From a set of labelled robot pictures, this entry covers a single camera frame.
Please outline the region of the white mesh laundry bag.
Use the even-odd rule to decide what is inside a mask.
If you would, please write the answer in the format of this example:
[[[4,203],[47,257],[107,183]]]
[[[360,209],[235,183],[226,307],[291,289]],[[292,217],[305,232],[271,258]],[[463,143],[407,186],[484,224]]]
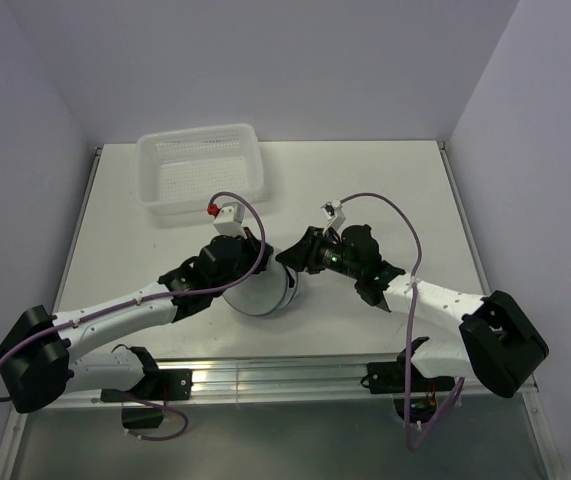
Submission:
[[[252,317],[268,316],[290,305],[302,293],[299,273],[276,260],[280,252],[275,248],[263,271],[223,293],[232,309]]]

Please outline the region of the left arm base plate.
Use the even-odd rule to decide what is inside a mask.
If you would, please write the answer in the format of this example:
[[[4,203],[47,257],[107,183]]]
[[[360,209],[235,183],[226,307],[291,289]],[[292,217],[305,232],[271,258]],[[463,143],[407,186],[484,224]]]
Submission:
[[[146,401],[184,401],[190,398],[192,371],[190,369],[161,369],[146,373],[134,387],[124,392],[103,389],[100,400],[106,403],[125,402],[125,394]]]

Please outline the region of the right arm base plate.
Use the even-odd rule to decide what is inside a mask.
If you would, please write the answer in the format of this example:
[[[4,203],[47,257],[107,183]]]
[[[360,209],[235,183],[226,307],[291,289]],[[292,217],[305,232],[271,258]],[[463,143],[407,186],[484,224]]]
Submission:
[[[371,394],[401,394],[405,391],[405,367],[403,362],[370,362],[360,384]],[[424,377],[414,366],[410,370],[412,393],[447,392],[454,388],[453,377]]]

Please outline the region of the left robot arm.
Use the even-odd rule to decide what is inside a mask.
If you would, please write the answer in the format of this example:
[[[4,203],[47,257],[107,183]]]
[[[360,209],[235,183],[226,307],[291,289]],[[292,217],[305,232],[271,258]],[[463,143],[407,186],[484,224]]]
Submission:
[[[176,323],[208,309],[225,291],[262,273],[271,245],[250,234],[218,235],[198,255],[123,297],[71,312],[25,310],[0,343],[5,401],[32,413],[65,393],[122,390],[148,399],[160,386],[152,356],[130,348],[123,354],[86,356],[140,330]]]

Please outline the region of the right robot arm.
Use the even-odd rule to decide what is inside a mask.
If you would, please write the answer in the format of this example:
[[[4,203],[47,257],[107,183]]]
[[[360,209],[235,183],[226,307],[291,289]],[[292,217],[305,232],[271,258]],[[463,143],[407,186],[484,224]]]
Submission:
[[[295,272],[329,270],[348,277],[369,306],[425,320],[450,334],[448,340],[411,340],[394,363],[397,391],[430,383],[445,389],[456,379],[475,378],[495,395],[511,398],[549,355],[511,295],[469,294],[419,280],[383,259],[368,225],[349,226],[340,236],[310,227],[276,259]]]

